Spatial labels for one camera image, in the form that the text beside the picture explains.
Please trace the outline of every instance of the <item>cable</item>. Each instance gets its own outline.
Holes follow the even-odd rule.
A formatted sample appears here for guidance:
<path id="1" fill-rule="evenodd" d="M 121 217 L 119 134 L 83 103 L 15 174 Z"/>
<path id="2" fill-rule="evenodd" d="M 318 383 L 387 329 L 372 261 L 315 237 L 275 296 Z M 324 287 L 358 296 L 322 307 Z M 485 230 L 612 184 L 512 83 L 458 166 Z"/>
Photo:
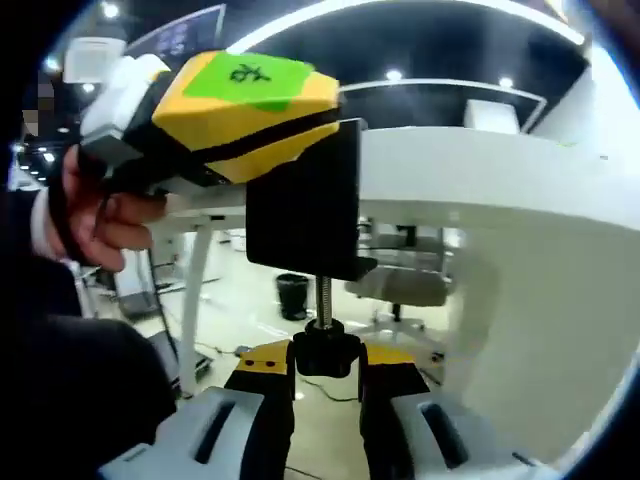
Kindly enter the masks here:
<path id="1" fill-rule="evenodd" d="M 180 328 L 180 322 L 175 317 L 175 315 L 173 313 L 171 313 L 171 310 L 165 310 L 165 313 L 168 313 L 169 317 L 171 318 L 173 323 L 175 323 L 176 327 Z M 238 356 L 238 355 L 236 355 L 236 352 L 230 352 L 228 350 L 222 350 L 220 347 L 216 347 L 215 345 L 210 345 L 210 344 L 204 343 L 204 342 L 194 342 L 194 345 L 198 345 L 198 346 L 201 346 L 201 347 L 208 348 L 209 350 L 213 350 L 218 355 L 234 355 L 236 357 Z"/>
<path id="2" fill-rule="evenodd" d="M 153 282 L 153 296 L 155 297 L 156 303 L 158 304 L 158 310 L 160 311 L 160 321 L 162 322 L 162 327 L 164 328 L 164 333 L 167 336 L 167 341 L 169 342 L 169 346 L 173 351 L 173 355 L 176 358 L 176 363 L 180 364 L 180 358 L 178 357 L 178 347 L 176 347 L 176 341 L 171 336 L 171 332 L 169 331 L 169 322 L 167 321 L 167 316 L 164 311 L 164 306 L 160 301 L 160 295 L 158 294 L 158 282 L 156 279 L 156 272 L 153 268 L 153 253 L 151 253 L 151 249 L 147 248 L 147 258 L 149 259 L 149 271 L 151 272 L 151 281 Z"/>
<path id="3" fill-rule="evenodd" d="M 222 350 L 220 347 L 216 347 L 215 345 L 209 345 L 208 343 L 195 342 L 195 345 L 199 345 L 201 347 L 208 348 L 209 350 L 213 350 L 218 355 L 233 355 L 234 357 L 238 356 L 238 355 L 236 355 L 236 352 L 229 352 L 227 350 Z"/>
<path id="4" fill-rule="evenodd" d="M 307 380 L 304 377 L 300 377 L 300 380 L 302 380 L 302 383 L 306 383 L 307 385 L 313 385 L 314 387 L 316 387 L 318 390 L 320 390 L 324 394 L 325 397 L 327 397 L 332 402 L 346 403 L 346 402 L 357 402 L 358 401 L 358 397 L 351 397 L 351 398 L 337 398 L 337 397 L 334 397 L 329 392 L 327 392 L 327 390 L 322 385 L 320 385 L 319 383 L 310 382 L 309 380 Z"/>
<path id="5" fill-rule="evenodd" d="M 322 477 L 318 477 L 317 475 L 313 475 L 312 473 L 305 472 L 304 470 L 299 470 L 297 468 L 290 467 L 289 465 L 287 465 L 284 468 L 286 468 L 287 470 L 291 470 L 292 472 L 299 473 L 300 475 L 304 475 L 305 477 L 315 478 L 316 480 L 323 480 Z"/>

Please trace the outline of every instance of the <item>screen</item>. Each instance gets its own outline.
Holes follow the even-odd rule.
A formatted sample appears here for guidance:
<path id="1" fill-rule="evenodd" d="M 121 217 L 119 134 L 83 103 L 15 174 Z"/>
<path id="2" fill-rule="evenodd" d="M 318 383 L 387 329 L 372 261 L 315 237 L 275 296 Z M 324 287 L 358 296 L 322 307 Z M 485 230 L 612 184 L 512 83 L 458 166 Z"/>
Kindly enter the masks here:
<path id="1" fill-rule="evenodd" d="M 221 48 L 224 8 L 216 5 L 167 23 L 133 42 L 124 54 L 136 58 L 153 53 L 169 68 L 178 68 L 197 53 Z"/>

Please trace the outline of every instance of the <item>black mounting plate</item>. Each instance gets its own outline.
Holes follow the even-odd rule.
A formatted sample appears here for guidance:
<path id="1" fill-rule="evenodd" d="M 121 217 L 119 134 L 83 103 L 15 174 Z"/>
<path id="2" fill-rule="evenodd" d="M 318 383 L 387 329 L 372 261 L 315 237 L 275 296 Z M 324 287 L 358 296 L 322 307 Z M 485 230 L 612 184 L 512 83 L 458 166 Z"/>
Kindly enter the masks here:
<path id="1" fill-rule="evenodd" d="M 358 257 L 361 119 L 247 184 L 247 258 L 356 281 L 376 266 Z"/>

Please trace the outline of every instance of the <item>green sticker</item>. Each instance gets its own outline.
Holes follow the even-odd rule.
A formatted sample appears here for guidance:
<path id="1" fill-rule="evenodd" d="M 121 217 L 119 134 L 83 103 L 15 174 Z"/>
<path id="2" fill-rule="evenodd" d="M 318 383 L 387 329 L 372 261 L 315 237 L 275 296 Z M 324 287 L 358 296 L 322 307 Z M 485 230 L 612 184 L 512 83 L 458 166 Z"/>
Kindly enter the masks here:
<path id="1" fill-rule="evenodd" d="M 186 86 L 188 97 L 219 98 L 282 112 L 313 72 L 307 63 L 257 53 L 218 53 Z"/>

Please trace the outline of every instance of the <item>black strap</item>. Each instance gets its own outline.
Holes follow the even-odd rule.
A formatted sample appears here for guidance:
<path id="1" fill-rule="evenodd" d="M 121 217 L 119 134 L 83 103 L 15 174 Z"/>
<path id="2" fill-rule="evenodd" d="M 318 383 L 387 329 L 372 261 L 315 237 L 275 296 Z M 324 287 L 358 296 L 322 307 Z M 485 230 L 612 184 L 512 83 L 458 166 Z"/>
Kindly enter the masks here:
<path id="1" fill-rule="evenodd" d="M 58 232 L 62 246 L 67 252 L 67 257 L 81 263 L 82 265 L 89 265 L 90 263 L 87 260 L 87 257 L 82 253 L 80 245 L 78 245 L 78 242 L 76 242 L 76 239 L 71 232 L 67 195 L 62 183 L 63 167 L 64 159 L 60 159 L 60 161 L 55 162 L 53 170 L 48 177 L 49 213 L 51 214 L 51 220 Z"/>

